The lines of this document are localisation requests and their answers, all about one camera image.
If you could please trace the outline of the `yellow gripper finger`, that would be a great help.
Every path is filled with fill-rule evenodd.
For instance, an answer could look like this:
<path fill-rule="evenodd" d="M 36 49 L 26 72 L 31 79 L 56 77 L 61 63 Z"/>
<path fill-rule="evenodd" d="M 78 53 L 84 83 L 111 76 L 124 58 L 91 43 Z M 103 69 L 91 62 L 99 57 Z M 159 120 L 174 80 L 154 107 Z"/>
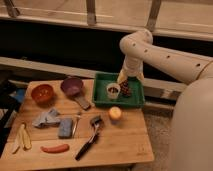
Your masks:
<path fill-rule="evenodd" d="M 117 83 L 121 84 L 122 82 L 124 82 L 127 79 L 127 75 L 125 74 L 124 70 L 121 70 L 118 78 L 117 78 Z"/>
<path fill-rule="evenodd" d="M 139 75 L 137 76 L 137 78 L 143 82 L 144 81 L 144 74 L 143 73 L 139 73 Z"/>

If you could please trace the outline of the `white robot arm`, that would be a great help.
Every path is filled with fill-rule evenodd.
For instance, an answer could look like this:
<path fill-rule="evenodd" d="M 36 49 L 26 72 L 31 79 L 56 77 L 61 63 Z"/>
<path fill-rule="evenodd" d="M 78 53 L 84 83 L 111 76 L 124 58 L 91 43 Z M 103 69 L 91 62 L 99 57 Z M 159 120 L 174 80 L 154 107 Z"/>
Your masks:
<path fill-rule="evenodd" d="M 213 171 L 213 58 L 155 46 L 147 29 L 124 36 L 119 46 L 125 55 L 119 83 L 143 81 L 147 63 L 184 86 L 173 109 L 168 171 Z"/>

